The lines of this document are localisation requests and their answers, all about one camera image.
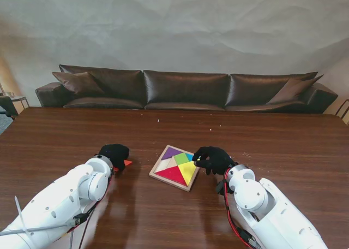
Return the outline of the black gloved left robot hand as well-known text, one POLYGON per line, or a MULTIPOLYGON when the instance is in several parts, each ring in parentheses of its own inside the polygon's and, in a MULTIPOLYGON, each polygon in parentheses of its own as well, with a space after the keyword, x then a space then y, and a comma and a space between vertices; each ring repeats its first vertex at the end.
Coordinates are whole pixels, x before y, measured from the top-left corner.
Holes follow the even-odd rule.
POLYGON ((123 171, 126 167, 125 160, 129 157, 129 148, 121 144, 104 145, 98 155, 108 158, 113 167, 118 171, 123 171))

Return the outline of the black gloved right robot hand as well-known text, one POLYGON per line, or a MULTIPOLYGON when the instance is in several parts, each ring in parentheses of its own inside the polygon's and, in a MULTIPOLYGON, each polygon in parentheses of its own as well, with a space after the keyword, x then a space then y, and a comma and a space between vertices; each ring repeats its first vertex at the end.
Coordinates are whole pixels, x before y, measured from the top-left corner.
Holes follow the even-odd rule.
POLYGON ((213 146, 200 147, 193 155, 196 167, 203 168, 206 175, 224 175, 227 169, 238 165, 223 149, 213 146))

